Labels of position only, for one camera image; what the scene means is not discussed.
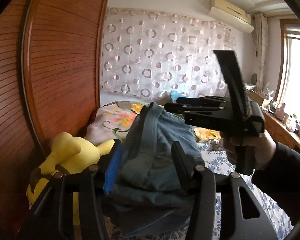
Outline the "person's right black sleeve forearm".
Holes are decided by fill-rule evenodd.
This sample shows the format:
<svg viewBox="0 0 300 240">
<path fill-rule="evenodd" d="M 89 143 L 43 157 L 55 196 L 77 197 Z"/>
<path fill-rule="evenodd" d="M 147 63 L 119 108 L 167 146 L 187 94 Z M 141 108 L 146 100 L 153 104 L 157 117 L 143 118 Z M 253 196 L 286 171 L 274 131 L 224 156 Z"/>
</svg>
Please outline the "person's right black sleeve forearm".
<svg viewBox="0 0 300 240">
<path fill-rule="evenodd" d="M 277 202 L 295 225 L 300 219 L 300 154 L 280 142 L 275 144 L 269 164 L 255 171 L 251 181 Z"/>
</svg>

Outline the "person's right hand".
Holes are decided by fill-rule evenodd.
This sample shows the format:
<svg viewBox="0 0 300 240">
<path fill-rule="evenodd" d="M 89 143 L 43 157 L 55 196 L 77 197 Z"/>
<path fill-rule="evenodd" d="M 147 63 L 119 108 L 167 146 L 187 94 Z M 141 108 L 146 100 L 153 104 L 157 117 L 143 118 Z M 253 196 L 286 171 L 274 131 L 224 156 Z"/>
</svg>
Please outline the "person's right hand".
<svg viewBox="0 0 300 240">
<path fill-rule="evenodd" d="M 238 138 L 226 137 L 222 135 L 222 145 L 226 151 L 228 161 L 232 165 L 236 165 L 238 153 L 236 146 L 239 146 L 241 140 Z M 267 130 L 260 134 L 259 137 L 244 138 L 243 146 L 251 146 L 254 148 L 255 170 L 262 170 L 270 162 L 276 150 L 276 144 Z"/>
</svg>

